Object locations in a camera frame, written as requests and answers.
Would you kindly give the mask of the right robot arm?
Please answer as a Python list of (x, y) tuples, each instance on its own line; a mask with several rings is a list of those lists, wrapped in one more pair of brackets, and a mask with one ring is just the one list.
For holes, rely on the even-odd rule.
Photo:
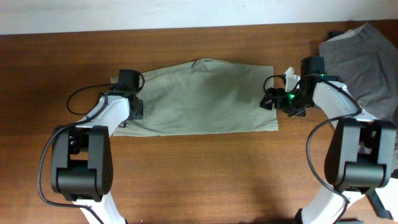
[[(396, 127), (371, 115), (351, 96), (338, 76), (324, 73), (289, 79), (280, 75), (285, 88), (264, 87), (260, 102), (266, 110), (282, 110), (289, 116), (305, 116), (318, 107), (327, 119), (308, 135), (305, 153), (309, 168), (322, 187), (315, 198), (297, 211), (293, 223), (342, 223), (347, 209), (365, 195), (387, 186), (392, 174)], [(327, 124), (334, 127), (322, 179), (310, 155), (315, 133)]]

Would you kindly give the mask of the khaki green shorts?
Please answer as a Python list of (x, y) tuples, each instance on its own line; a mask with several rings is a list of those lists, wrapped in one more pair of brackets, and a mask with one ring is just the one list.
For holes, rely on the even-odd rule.
[(143, 74), (142, 119), (114, 136), (152, 137), (276, 131), (275, 110), (259, 106), (272, 66), (210, 58)]

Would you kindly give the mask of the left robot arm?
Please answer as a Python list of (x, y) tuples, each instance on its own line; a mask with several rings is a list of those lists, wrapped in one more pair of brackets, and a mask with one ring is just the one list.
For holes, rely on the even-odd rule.
[(51, 186), (90, 223), (126, 223), (111, 195), (113, 159), (110, 137), (117, 127), (142, 118), (135, 91), (109, 90), (81, 120), (65, 128), (52, 146)]

